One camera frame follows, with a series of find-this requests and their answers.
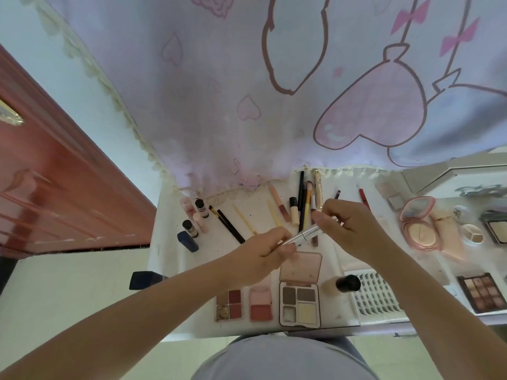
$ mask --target red pen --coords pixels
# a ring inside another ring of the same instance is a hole
[[[370,209],[370,205],[368,204],[368,200],[366,200],[366,195],[364,194],[364,190],[362,190],[361,188],[359,188],[359,196],[361,196],[361,200],[363,201],[363,204],[366,205],[368,207],[368,209]]]

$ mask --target red wooden door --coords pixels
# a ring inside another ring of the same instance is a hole
[[[0,46],[0,254],[149,244],[156,209]]]

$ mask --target bow print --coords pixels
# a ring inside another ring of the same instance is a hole
[[[428,13],[429,1],[426,0],[423,2],[413,13],[402,9],[398,16],[396,16],[395,24],[392,26],[391,34],[400,29],[403,25],[408,23],[410,20],[414,20],[416,23],[422,24],[426,19],[426,14]]]
[[[440,57],[445,55],[449,50],[453,49],[455,45],[460,42],[470,42],[473,39],[473,35],[475,35],[475,31],[477,30],[477,25],[479,18],[476,18],[472,24],[466,28],[463,33],[459,36],[445,36],[442,40],[442,45],[440,46]]]

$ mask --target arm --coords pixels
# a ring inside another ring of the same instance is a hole
[[[0,372],[0,380],[119,379],[208,300],[255,284],[295,252],[277,248],[282,227],[251,237],[222,258],[108,306]]]
[[[314,221],[389,283],[444,379],[505,378],[507,345],[400,249],[363,204],[327,200],[323,212],[314,212]]]

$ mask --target hand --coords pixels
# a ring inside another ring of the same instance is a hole
[[[338,217],[343,225],[330,216]],[[369,265],[382,256],[382,252],[398,249],[363,203],[328,199],[322,212],[315,211],[312,218],[345,252]]]
[[[221,264],[230,277],[231,289],[253,285],[262,281],[271,271],[296,251],[295,244],[278,247],[280,240],[292,235],[284,227],[250,237],[244,244],[221,258]]]

